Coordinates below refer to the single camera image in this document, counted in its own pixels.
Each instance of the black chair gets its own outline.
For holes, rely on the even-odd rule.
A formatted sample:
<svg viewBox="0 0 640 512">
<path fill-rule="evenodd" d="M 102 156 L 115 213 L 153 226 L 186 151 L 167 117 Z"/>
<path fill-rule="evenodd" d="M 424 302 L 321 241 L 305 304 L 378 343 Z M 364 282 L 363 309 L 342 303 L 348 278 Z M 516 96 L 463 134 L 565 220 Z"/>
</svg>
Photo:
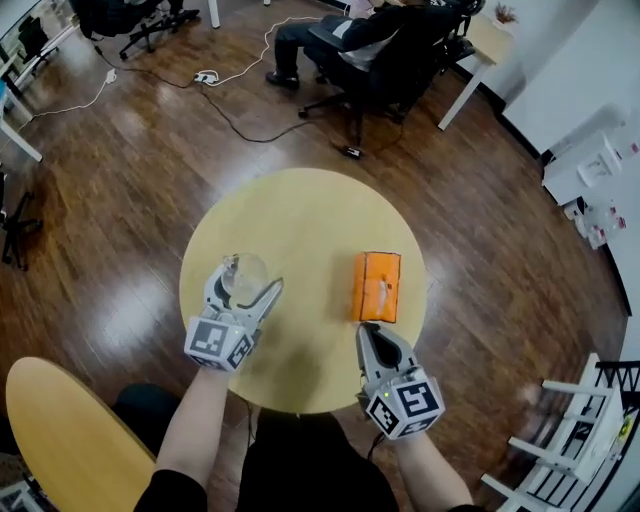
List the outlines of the black chair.
<svg viewBox="0 0 640 512">
<path fill-rule="evenodd" d="M 470 3 L 477 9 L 475 12 L 484 5 L 483 0 Z M 382 12 L 382 16 L 387 15 L 397 18 L 397 11 Z M 316 80 L 318 83 L 329 81 L 342 92 L 303 107 L 298 115 L 306 119 L 312 109 L 348 104 L 356 125 L 356 145 L 347 146 L 342 152 L 360 158 L 365 109 L 382 112 L 393 122 L 402 124 L 437 73 L 444 73 L 455 62 L 475 53 L 473 45 L 458 35 L 460 26 L 469 16 L 469 10 L 449 6 L 402 8 L 398 31 L 374 58 L 368 72 L 352 66 L 340 56 L 353 48 L 346 48 L 342 39 L 322 24 L 312 26 L 309 32 L 318 38 L 319 44 L 305 47 L 304 53 L 318 66 L 321 76 Z"/>
<path fill-rule="evenodd" d="M 147 52 L 153 53 L 149 39 L 151 34 L 165 30 L 176 32 L 180 25 L 198 17 L 197 9 L 181 10 L 175 15 L 162 12 L 160 19 L 154 21 L 161 1 L 147 0 L 137 5 L 124 0 L 70 0 L 70 3 L 78 15 L 85 37 L 95 41 L 94 32 L 105 37 L 129 34 L 129 43 L 120 50 L 120 58 L 127 60 L 127 50 L 141 39 L 145 40 Z M 140 30 L 131 33 L 138 24 Z"/>
<path fill-rule="evenodd" d="M 31 59 L 37 59 L 35 65 L 31 69 L 31 74 L 35 75 L 36 69 L 42 62 L 49 62 L 47 55 L 52 51 L 59 51 L 58 47 L 49 51 L 43 51 L 49 38 L 44 30 L 40 18 L 27 16 L 25 20 L 18 26 L 18 39 L 24 47 L 26 55 L 22 56 L 22 62 L 29 62 Z"/>
<path fill-rule="evenodd" d="M 2 223 L 2 229 L 7 233 L 4 240 L 4 249 L 2 250 L 2 262 L 10 265 L 12 260 L 9 252 L 12 252 L 16 259 L 16 263 L 18 264 L 18 268 L 26 272 L 29 270 L 29 266 L 26 263 L 22 264 L 21 262 L 18 244 L 19 238 L 42 229 L 42 221 L 36 219 L 20 220 L 20 216 L 22 215 L 22 211 L 24 210 L 27 201 L 34 198 L 34 195 L 31 192 L 26 192 L 22 196 L 20 204 L 13 215 L 7 215 L 3 207 L 6 179 L 7 175 L 0 173 L 0 223 Z"/>
</svg>

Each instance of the tissue box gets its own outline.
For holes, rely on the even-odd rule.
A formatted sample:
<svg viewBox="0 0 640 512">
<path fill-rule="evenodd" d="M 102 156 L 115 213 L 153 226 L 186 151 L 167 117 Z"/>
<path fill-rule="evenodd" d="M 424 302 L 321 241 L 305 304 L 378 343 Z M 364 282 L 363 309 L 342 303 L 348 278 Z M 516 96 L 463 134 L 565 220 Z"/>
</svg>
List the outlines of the tissue box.
<svg viewBox="0 0 640 512">
<path fill-rule="evenodd" d="M 395 323 L 400 285 L 400 255 L 363 252 L 356 256 L 351 319 Z"/>
</svg>

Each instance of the clear glass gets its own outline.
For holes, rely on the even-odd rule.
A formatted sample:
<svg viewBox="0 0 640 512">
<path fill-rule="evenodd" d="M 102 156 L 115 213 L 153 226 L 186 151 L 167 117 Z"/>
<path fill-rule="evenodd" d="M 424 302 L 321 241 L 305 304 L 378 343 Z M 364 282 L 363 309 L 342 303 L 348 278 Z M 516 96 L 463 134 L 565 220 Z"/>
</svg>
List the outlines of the clear glass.
<svg viewBox="0 0 640 512">
<path fill-rule="evenodd" d="M 236 304 L 251 304 L 267 286 L 267 266 L 250 253 L 225 256 L 222 287 Z"/>
</svg>

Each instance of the black shoe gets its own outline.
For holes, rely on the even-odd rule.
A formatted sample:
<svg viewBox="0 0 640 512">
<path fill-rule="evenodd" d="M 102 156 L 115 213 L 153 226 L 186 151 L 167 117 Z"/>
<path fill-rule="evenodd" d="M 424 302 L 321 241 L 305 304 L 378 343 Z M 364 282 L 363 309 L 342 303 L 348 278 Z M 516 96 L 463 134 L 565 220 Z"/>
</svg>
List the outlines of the black shoe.
<svg viewBox="0 0 640 512">
<path fill-rule="evenodd" d="M 264 77 L 270 84 L 284 87 L 285 89 L 297 91 L 300 88 L 300 81 L 297 76 L 286 77 L 277 71 L 269 71 Z"/>
</svg>

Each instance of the black pants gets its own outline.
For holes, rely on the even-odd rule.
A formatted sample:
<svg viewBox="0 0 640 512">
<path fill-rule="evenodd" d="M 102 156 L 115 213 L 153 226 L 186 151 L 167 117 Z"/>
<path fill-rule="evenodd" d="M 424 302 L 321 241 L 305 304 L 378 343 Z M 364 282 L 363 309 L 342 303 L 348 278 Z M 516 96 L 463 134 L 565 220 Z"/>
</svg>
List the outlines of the black pants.
<svg viewBox="0 0 640 512">
<path fill-rule="evenodd" d="M 397 511 L 378 467 L 349 444 L 331 414 L 263 409 L 242 468 L 239 512 L 256 510 Z"/>
<path fill-rule="evenodd" d="M 322 20 L 327 30 L 335 30 L 345 21 L 343 16 L 329 15 Z M 307 46 L 325 47 L 325 43 L 309 32 L 309 27 L 317 23 L 289 23 L 278 29 L 275 38 L 275 55 L 278 72 L 287 77 L 298 76 L 298 48 Z"/>
</svg>

